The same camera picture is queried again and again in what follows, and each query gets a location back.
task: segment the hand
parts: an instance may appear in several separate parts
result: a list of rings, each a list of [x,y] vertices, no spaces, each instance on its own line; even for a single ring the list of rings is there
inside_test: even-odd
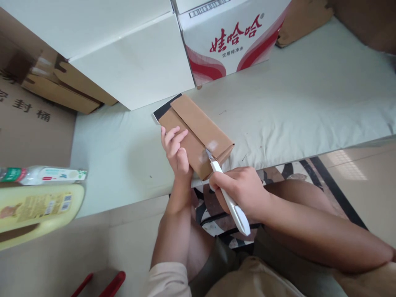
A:
[[[185,129],[176,135],[179,130],[180,127],[177,126],[166,133],[165,127],[161,127],[162,146],[166,151],[166,157],[173,169],[175,181],[191,183],[193,169],[190,167],[185,148],[180,147],[180,142],[186,137],[189,131]]]
[[[263,221],[271,195],[264,189],[254,168],[238,167],[226,173],[215,172],[210,185],[225,212],[230,213],[220,188],[234,199],[248,218]]]

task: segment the barcode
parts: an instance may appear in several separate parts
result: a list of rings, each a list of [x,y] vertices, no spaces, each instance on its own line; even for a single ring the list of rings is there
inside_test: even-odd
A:
[[[70,202],[66,202],[62,205],[61,211],[65,211],[69,209]]]
[[[44,215],[49,215],[52,212],[52,210],[54,208],[54,204],[55,204],[55,201],[50,201],[49,202],[48,207],[47,207],[47,209],[44,212]]]
[[[231,0],[216,0],[216,1],[213,1],[211,3],[208,3],[205,6],[202,6],[202,7],[198,8],[198,9],[196,9],[194,11],[191,11],[189,13],[190,18],[192,19],[193,17],[196,17],[196,16],[198,16],[200,14],[203,14],[204,12],[207,12],[207,11],[213,9],[213,8],[219,7],[220,5],[222,5],[224,3],[227,3],[227,2],[230,2],[230,1]]]

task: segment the bottle label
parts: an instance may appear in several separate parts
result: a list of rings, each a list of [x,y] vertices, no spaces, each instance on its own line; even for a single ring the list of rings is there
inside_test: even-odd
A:
[[[43,168],[38,178],[43,181],[77,181],[85,180],[87,176],[86,170],[72,170],[72,169],[61,169],[61,168]]]
[[[0,209],[0,226],[66,213],[72,201],[71,192],[28,196]]]
[[[26,168],[7,168],[7,173],[4,178],[0,182],[17,182],[24,179],[26,176],[27,170]]]

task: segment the red wave graphic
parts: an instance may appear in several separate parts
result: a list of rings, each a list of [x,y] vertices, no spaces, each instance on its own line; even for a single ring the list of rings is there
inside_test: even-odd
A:
[[[203,56],[186,46],[187,55],[190,61],[191,71],[197,85],[207,83],[226,76],[224,65],[213,58]]]
[[[259,61],[264,61],[262,57],[268,54],[268,49],[271,49],[278,39],[279,31],[282,28],[287,11],[288,10],[285,9],[276,22],[273,23],[272,26],[269,27],[246,51],[238,64],[237,71],[249,68]]]

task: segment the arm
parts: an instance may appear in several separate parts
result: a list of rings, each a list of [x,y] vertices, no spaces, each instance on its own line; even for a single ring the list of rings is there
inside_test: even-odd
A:
[[[393,257],[392,248],[365,229],[340,217],[281,199],[267,192],[251,167],[215,173],[210,183],[225,210],[224,188],[248,217],[304,243],[311,260],[345,272],[365,272]]]
[[[161,127],[162,145],[167,152],[175,178],[172,194],[158,228],[151,267],[163,262],[179,262],[184,266],[187,265],[191,229],[190,187],[193,171],[188,163],[186,150],[180,147],[180,142],[188,131],[175,135],[179,130],[180,128],[176,127],[165,134],[165,128]]]

